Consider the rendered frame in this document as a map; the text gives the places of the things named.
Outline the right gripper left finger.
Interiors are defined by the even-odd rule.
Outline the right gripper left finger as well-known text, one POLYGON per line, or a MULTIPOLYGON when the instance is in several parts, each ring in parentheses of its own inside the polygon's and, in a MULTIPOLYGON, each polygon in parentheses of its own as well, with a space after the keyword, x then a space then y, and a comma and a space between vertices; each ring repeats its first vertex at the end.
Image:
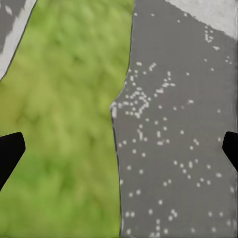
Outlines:
POLYGON ((26 151, 21 132, 0 137, 0 190, 26 151))

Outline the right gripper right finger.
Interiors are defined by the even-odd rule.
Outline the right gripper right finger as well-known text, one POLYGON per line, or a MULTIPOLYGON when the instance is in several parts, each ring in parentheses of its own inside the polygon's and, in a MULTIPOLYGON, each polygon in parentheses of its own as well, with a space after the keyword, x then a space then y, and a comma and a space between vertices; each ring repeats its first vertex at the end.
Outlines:
POLYGON ((238 172, 238 134, 226 132, 222 149, 238 172))

